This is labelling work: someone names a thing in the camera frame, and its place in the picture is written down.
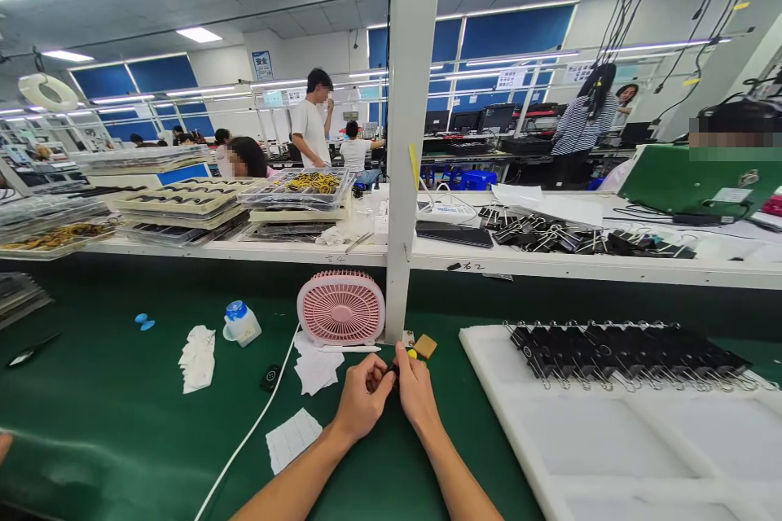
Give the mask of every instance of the green workbench surface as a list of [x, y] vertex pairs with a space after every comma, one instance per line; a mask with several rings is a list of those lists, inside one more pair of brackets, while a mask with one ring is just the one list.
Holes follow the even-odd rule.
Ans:
[[[0, 331], [0, 362], [62, 331], [40, 356], [0, 369], [0, 429], [16, 440], [0, 468], [0, 501], [66, 521], [191, 521], [220, 470], [268, 401], [258, 384], [282, 364], [297, 323], [296, 295], [328, 267], [231, 260], [78, 254], [6, 263], [55, 299]], [[384, 285], [382, 269], [367, 269]], [[606, 295], [612, 299], [606, 311]], [[244, 300], [263, 334], [248, 347], [221, 336], [225, 306]], [[429, 362], [438, 407], [456, 448], [505, 519], [543, 516], [459, 342], [459, 328], [503, 319], [679, 320], [721, 339], [781, 380], [780, 333], [764, 321], [778, 291], [516, 278], [414, 271], [406, 326], [438, 348]], [[141, 332], [147, 313], [157, 324]], [[178, 360], [193, 326], [217, 330], [212, 385], [182, 394]], [[390, 361], [391, 348], [380, 355]], [[292, 351], [274, 404], [216, 491], [204, 519], [227, 519], [271, 478], [266, 433], [304, 407], [322, 425], [340, 383], [302, 396]], [[448, 519], [436, 478], [392, 395], [372, 433], [323, 491], [315, 520]]]

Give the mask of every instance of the forearm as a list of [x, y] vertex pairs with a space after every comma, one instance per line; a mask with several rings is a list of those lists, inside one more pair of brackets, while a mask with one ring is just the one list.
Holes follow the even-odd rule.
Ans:
[[231, 521], [304, 521], [352, 446], [329, 425], [300, 457], [268, 483]]
[[310, 145], [307, 144], [307, 141], [300, 134], [293, 134], [292, 140], [299, 152], [307, 159], [311, 161], [320, 159], [319, 156], [315, 155], [314, 151], [310, 148]]
[[419, 431], [419, 438], [437, 475], [451, 521], [502, 520], [442, 426]]

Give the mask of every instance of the yellow tag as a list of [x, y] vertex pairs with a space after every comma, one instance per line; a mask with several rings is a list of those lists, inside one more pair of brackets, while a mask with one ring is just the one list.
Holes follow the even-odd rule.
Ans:
[[413, 185], [415, 190], [418, 191], [418, 156], [415, 153], [415, 143], [410, 143], [410, 165], [413, 172]]

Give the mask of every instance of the woman in striped shirt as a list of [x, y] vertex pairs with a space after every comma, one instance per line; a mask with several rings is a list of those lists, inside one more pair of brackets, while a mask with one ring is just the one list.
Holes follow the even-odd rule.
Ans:
[[578, 97], [568, 105], [556, 126], [556, 145], [549, 189], [564, 189], [587, 161], [590, 151], [613, 125], [619, 102], [611, 93], [617, 74], [613, 63], [600, 65], [584, 82]]

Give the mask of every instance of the blue cap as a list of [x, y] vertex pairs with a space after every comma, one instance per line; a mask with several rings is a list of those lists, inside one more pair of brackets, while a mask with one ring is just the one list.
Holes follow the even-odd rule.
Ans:
[[243, 301], [234, 301], [226, 307], [226, 317], [232, 322], [247, 315], [247, 305]]

